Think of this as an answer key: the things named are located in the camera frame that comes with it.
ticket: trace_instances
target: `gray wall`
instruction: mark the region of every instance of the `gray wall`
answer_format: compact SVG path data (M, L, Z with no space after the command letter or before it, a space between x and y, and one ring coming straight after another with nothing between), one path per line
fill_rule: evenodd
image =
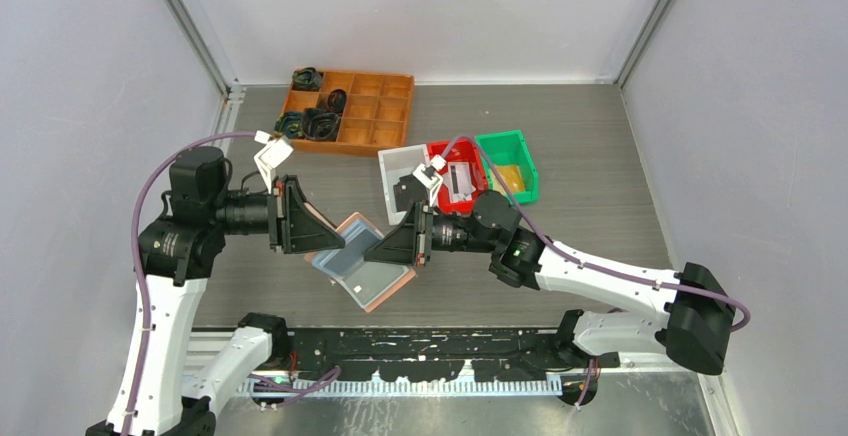
M611 82L655 1L186 0L245 84L287 84L298 66Z
M677 0L625 99L670 249L747 302L750 434L845 434L848 0Z
M162 0L0 1L0 434L83 434L126 360L137 192L220 96Z

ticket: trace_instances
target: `yellow item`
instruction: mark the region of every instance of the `yellow item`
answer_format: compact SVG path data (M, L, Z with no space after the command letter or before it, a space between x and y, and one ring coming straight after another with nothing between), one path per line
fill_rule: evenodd
M521 170L517 164L508 164L506 166L495 166L498 174L501 175L509 190L514 193L523 193L525 191L524 179L521 178ZM506 196L506 191L503 190L496 178L492 178L495 191Z

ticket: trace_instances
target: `green bin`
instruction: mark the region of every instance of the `green bin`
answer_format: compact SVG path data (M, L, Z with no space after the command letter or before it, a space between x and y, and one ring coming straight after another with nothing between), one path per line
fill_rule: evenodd
M524 180L525 191L515 193L516 201L525 204L539 199L539 173L536 171L536 165L533 164L533 158L530 157L530 150L527 149L524 134L520 130L480 134L475 139L496 165L515 164L518 166L521 179ZM493 188L497 179L492 174L489 163L482 155L481 159L483 159L483 167L486 170L489 187Z

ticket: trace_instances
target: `white label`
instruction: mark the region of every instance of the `white label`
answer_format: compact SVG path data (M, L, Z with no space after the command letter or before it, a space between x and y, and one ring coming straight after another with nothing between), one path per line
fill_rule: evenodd
M474 184L471 182L471 165L465 162L448 163L445 175L451 203L471 201Z

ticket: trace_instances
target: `wooden tray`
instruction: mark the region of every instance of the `wooden tray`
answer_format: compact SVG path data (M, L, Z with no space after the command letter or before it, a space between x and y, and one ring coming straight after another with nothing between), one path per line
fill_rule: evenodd
M320 91L295 91L289 87L283 112L314 108L330 91L344 89L347 104L339 135L336 141L294 139L295 150L377 156L377 151L399 148L406 143L415 78L404 74L319 72L324 77Z

